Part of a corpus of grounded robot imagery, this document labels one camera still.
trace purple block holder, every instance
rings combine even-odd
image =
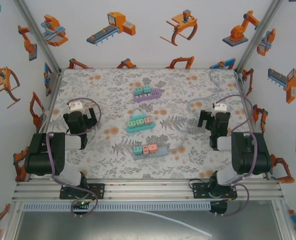
[[[136,95],[133,93],[133,100],[136,103],[140,103],[147,100],[159,99],[161,97],[161,91],[158,88],[153,88],[150,93],[143,93],[141,95]]]

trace pink block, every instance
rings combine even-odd
[[[147,157],[149,155],[149,148],[148,145],[143,146],[143,155]]]
[[[148,145],[149,153],[155,154],[158,151],[158,146],[156,144]]]
[[[144,119],[144,124],[145,125],[149,125],[149,124],[151,124],[152,123],[152,117],[146,117],[145,119]]]

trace leaf pattern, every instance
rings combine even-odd
[[[219,90],[211,81],[220,85]],[[158,100],[135,103],[133,89],[138,82],[159,88]],[[197,127],[200,110],[211,111],[212,103],[230,94],[237,94],[231,70],[222,69],[66,69],[61,80],[48,131],[66,132],[62,115],[68,113],[67,101],[86,97],[95,99],[102,110],[101,121],[95,131],[87,134],[84,150],[67,151],[66,164],[87,173],[87,178],[125,179],[189,179],[199,173],[221,170],[231,162],[229,152],[213,151],[209,147],[210,132]],[[188,111],[188,101],[196,100]],[[93,107],[96,116],[99,111]],[[231,113],[229,128],[245,120],[242,102],[238,97],[225,100]],[[151,116],[155,127],[132,134],[126,132],[127,123],[135,109]],[[134,161],[135,146],[157,144],[169,149],[177,148],[184,137],[188,119],[189,134],[184,145],[167,156]],[[178,131],[175,127],[178,120]],[[245,124],[239,131],[248,131]]]

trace white wall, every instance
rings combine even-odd
[[[268,30],[276,29],[276,38],[266,56],[256,52],[246,69],[254,69],[253,91],[249,95],[253,104],[265,108],[269,114],[266,121],[265,140],[270,154],[284,158],[296,180],[296,99],[286,103],[286,92],[268,80],[268,69],[287,75],[296,68],[296,2],[287,0],[270,24]],[[285,176],[282,167],[274,169],[275,177]],[[282,184],[286,202],[296,211],[296,181]]]
[[[69,40],[61,46],[49,46],[62,68],[68,67],[71,58],[95,68],[116,68],[126,58],[139,68],[165,68],[172,59],[190,56],[195,57],[193,68],[208,68],[231,58],[238,61],[250,41],[231,47],[222,39],[242,23],[243,14],[249,10],[261,20],[270,3],[270,0],[26,1],[36,23],[41,24],[43,16],[49,14],[66,28]],[[195,36],[190,41],[177,36],[178,46],[161,39],[160,36],[171,39],[173,27],[166,20],[186,9],[198,19]],[[98,46],[88,43],[88,37],[108,26],[107,14],[111,11],[126,15],[127,21],[136,25],[136,35],[117,34]],[[186,36],[192,31],[191,27],[188,29],[184,32]],[[250,24],[245,36],[251,39],[254,33]]]
[[[0,92],[0,212],[9,203],[15,188],[15,169],[12,164],[14,153],[19,153],[30,144],[35,126],[29,113],[32,91],[35,91],[45,107],[50,95],[45,96],[43,79],[45,57],[38,48],[37,59],[28,60],[28,52],[23,46],[23,37],[18,33],[18,25],[26,27],[13,1],[0,0],[0,67],[7,66],[17,75],[20,87],[13,91],[19,102],[7,109],[12,99],[5,91]],[[34,37],[28,33],[32,43]]]

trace patterned table surface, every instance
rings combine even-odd
[[[218,88],[211,79],[217,82]],[[135,87],[151,84],[160,88],[160,99],[135,103],[132,94]],[[191,129],[196,129],[198,118],[188,111],[188,101],[208,99],[191,103],[195,115],[200,110],[212,111],[212,103],[225,96],[238,94],[232,70],[224,69],[66,69],[56,98],[48,131],[66,132],[68,129],[62,115],[69,112],[66,102],[72,98],[94,99],[99,105],[124,106],[109,108],[102,106],[103,116],[95,131],[88,133],[85,150],[67,151],[66,164],[86,174],[87,178],[125,179],[190,179],[209,177],[213,171],[221,170],[231,162],[230,152],[213,151],[209,146],[210,131],[205,127],[187,135],[186,141],[177,151],[164,157],[134,161],[134,146],[157,144],[174,149],[182,142],[184,132],[176,130],[179,117],[188,119]],[[245,111],[239,97],[224,101],[231,113],[229,130],[245,119]],[[95,105],[84,102],[86,107]],[[127,123],[135,109],[151,116],[155,127],[129,134]],[[123,114],[110,113],[118,110]],[[179,121],[186,129],[184,119]],[[247,124],[238,131],[248,131]]]

